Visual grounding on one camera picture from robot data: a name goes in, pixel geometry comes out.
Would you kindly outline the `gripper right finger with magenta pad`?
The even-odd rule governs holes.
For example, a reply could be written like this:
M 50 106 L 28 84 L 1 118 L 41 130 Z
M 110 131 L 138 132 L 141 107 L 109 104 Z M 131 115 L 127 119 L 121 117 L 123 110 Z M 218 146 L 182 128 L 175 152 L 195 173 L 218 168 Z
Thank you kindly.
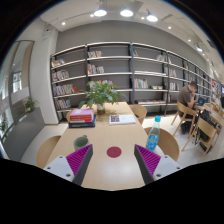
M 181 166 L 170 156 L 159 156 L 140 145 L 134 146 L 134 155 L 145 184 L 152 183 L 181 170 Z

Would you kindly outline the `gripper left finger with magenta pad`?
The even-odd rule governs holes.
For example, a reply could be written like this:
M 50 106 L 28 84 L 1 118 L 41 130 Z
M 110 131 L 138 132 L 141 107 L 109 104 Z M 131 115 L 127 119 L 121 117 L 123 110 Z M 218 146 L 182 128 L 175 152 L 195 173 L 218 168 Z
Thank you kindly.
M 44 170 L 81 186 L 92 155 L 93 146 L 87 145 L 68 156 L 59 155 Z

